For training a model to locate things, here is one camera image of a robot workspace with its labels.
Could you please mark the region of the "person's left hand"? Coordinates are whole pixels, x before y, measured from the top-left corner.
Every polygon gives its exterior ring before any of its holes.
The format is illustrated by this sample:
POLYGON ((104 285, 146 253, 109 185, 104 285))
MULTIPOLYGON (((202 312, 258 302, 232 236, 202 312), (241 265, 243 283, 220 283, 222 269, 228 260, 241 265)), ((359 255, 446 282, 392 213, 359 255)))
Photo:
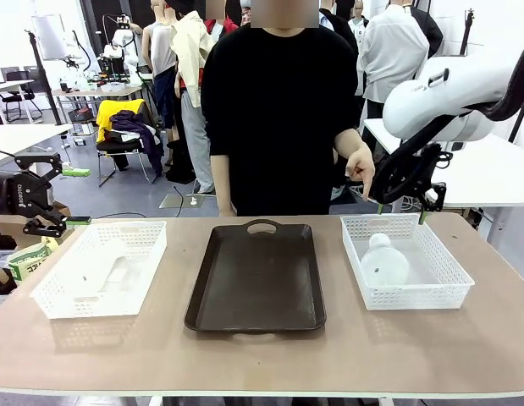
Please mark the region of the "person's left hand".
POLYGON ((361 141, 356 150, 348 157, 346 175, 356 182, 362 182, 362 199, 368 200, 375 175, 375 166, 372 153, 368 146, 361 141))

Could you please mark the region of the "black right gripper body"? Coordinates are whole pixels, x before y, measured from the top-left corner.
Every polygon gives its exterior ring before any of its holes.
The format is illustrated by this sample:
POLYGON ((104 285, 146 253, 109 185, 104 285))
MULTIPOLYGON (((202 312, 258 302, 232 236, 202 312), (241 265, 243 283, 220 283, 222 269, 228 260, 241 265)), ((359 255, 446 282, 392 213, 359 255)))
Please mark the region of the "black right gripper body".
POLYGON ((399 163, 391 179, 392 194, 425 194, 442 148, 434 143, 424 147, 418 156, 408 156, 399 163))

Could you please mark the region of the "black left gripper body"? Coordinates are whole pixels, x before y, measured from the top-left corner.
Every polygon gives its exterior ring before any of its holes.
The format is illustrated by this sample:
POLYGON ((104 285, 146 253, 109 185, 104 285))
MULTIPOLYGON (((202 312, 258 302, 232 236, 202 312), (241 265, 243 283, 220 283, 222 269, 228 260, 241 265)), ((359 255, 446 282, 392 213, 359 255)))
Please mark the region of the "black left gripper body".
POLYGON ((55 214, 51 180, 55 171, 38 175, 30 170, 3 173, 3 214, 50 217, 55 214))

